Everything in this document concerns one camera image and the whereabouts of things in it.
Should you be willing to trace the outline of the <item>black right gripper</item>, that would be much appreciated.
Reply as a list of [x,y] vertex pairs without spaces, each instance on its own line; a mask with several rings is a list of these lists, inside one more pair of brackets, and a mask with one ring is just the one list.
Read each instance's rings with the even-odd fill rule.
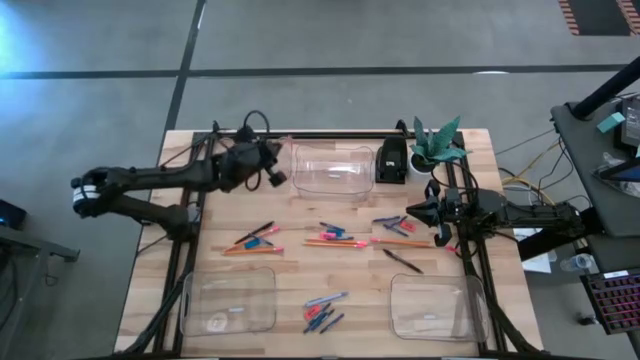
[[457,188],[449,188],[441,202],[438,197],[428,197],[406,210],[408,215],[426,225],[475,224],[478,222],[478,196],[476,191],[460,192]]

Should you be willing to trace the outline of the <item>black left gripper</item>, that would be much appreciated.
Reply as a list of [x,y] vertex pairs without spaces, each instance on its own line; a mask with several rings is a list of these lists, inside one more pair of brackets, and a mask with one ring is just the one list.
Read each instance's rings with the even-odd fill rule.
[[231,192],[247,179],[264,168],[277,164],[280,144],[266,141],[263,143],[239,143],[222,154],[219,159],[219,190]]

